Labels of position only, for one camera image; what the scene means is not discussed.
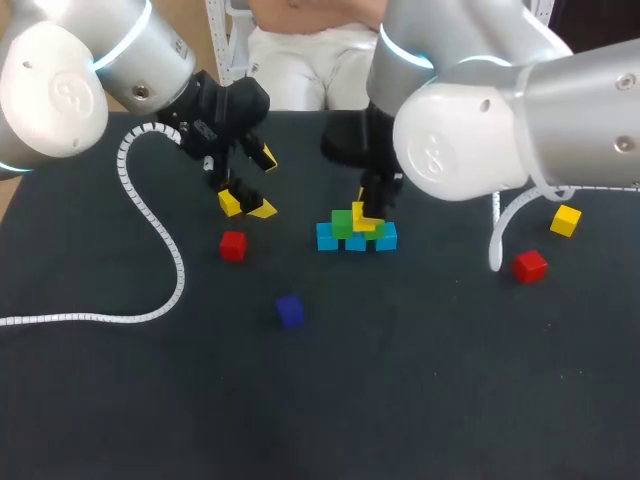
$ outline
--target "white cable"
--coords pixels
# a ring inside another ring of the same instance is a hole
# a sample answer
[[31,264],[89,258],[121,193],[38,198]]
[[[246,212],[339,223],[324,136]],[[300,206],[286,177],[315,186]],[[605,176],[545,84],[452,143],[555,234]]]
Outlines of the white cable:
[[[563,185],[560,187],[551,187],[556,191],[571,191],[575,192],[575,190],[610,190],[610,191],[618,191],[618,192],[639,192],[638,188],[609,188],[609,187],[582,187],[582,186],[569,186]],[[491,242],[489,243],[489,266],[491,270],[497,272],[502,267],[502,237],[504,232],[507,230],[509,226],[509,222],[513,217],[515,217],[516,213],[527,205],[528,203],[534,201],[536,198],[540,198],[544,196],[544,193],[539,188],[532,188],[527,190],[522,195],[517,197],[509,206],[505,209],[505,211],[500,216],[500,219],[497,223],[494,224],[493,234],[491,235]]]
[[[502,206],[500,201],[500,192],[495,192],[491,196],[492,202],[492,212],[493,212],[493,228],[496,227],[498,222],[500,221],[500,217],[502,216]],[[502,238],[498,242],[498,245],[495,247],[498,250],[498,254],[502,258]]]
[[144,215],[144,217],[149,221],[151,226],[158,232],[158,235],[162,237],[165,245],[169,249],[171,256],[173,257],[173,262],[176,267],[176,288],[171,295],[171,298],[165,303],[162,307],[157,310],[147,313],[144,315],[130,315],[130,316],[121,316],[121,315],[101,315],[98,313],[62,313],[58,315],[37,315],[31,317],[9,317],[9,318],[0,318],[0,327],[4,327],[7,325],[26,325],[31,323],[49,323],[49,322],[64,322],[70,320],[85,320],[85,321],[93,321],[93,322],[109,322],[109,323],[143,323],[148,322],[150,320],[155,320],[156,318],[161,317],[169,310],[171,310],[182,295],[184,291],[185,284],[185,274],[184,274],[184,263],[182,262],[182,256],[178,251],[178,247],[175,242],[171,238],[171,235],[167,232],[167,230],[162,226],[160,221],[155,217],[151,210],[145,205],[142,201],[138,192],[136,192],[135,188],[131,184],[131,179],[129,178],[129,172],[127,172],[127,155],[129,154],[129,148],[131,148],[131,144],[139,137],[146,133],[150,132],[160,132],[166,135],[173,142],[180,144],[181,137],[180,134],[171,127],[160,123],[145,123],[142,127],[136,127],[131,132],[129,132],[122,143],[120,144],[120,150],[118,151],[118,174],[120,176],[120,182],[124,187],[127,195],[133,201],[135,206],[140,210],[140,213]]

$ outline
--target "screw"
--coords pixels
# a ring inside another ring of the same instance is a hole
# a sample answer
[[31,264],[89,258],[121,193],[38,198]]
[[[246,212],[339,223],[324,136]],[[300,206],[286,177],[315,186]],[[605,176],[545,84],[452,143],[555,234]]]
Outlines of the screw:
[[618,137],[615,147],[619,153],[629,153],[636,149],[636,142],[631,137]]
[[133,96],[138,100],[146,100],[149,98],[149,89],[144,85],[136,85],[133,87]]
[[636,76],[633,73],[627,73],[621,76],[616,83],[618,90],[631,90],[636,84]]

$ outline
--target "person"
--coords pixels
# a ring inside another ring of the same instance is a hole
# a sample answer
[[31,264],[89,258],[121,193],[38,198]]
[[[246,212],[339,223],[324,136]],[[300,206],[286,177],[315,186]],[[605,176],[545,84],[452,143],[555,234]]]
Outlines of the person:
[[249,71],[272,110],[360,110],[387,0],[249,0]]

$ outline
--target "green block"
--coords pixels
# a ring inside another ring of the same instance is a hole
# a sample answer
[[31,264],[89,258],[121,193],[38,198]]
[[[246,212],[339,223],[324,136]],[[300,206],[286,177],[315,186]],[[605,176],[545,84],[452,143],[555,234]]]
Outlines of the green block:
[[353,237],[353,215],[351,210],[331,212],[331,234],[336,240],[348,240]]
[[384,236],[387,234],[387,224],[381,223],[376,227],[375,232],[365,232],[364,239],[365,240],[382,240]]

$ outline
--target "blue cube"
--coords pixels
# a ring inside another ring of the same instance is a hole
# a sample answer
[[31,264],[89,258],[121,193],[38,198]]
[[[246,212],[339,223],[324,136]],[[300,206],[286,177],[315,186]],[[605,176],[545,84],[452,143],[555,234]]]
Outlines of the blue cube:
[[304,307],[297,295],[288,295],[276,300],[276,308],[285,329],[296,328],[304,324]]
[[345,240],[344,249],[349,252],[366,252],[367,240],[364,238],[364,233],[356,232],[353,237]]
[[388,222],[385,229],[384,238],[376,240],[376,251],[391,252],[398,248],[398,232],[396,224]]
[[316,236],[318,238],[319,252],[333,252],[338,250],[338,240],[333,238],[330,223],[316,224]]

